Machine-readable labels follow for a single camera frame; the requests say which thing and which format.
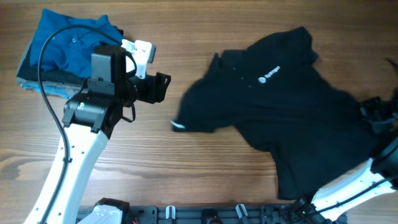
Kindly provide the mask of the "black polo shirt white logo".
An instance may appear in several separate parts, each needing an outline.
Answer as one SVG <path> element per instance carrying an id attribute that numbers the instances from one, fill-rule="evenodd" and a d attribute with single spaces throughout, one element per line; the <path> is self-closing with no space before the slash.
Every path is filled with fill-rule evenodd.
<path id="1" fill-rule="evenodd" d="M 281 200 L 316 192 L 366 161 L 377 144 L 357 101 L 314 69 L 317 57 L 304 27 L 215 55 L 184 94 L 174 131 L 234 126 L 253 148 L 272 155 Z"/>

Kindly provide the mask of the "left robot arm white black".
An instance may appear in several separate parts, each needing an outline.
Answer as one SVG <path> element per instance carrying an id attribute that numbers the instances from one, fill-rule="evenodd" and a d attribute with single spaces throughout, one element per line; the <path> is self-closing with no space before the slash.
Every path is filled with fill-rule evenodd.
<path id="1" fill-rule="evenodd" d="M 63 109 L 65 138 L 26 223 L 74 223 L 91 172 L 105 149 L 123 109 L 139 100 L 160 103 L 171 77 L 147 75 L 156 47 L 131 44 L 98 46 L 91 55 L 88 90 L 73 96 Z"/>

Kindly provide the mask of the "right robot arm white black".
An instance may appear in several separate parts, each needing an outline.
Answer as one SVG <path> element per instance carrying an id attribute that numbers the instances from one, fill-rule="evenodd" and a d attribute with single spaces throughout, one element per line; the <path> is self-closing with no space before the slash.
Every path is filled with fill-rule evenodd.
<path id="1" fill-rule="evenodd" d="M 349 209 L 397 191 L 397 90 L 389 101 L 374 97 L 361 102 L 359 111 L 380 143 L 362 168 L 318 190 L 311 202 L 299 201 L 295 223 L 340 223 Z"/>

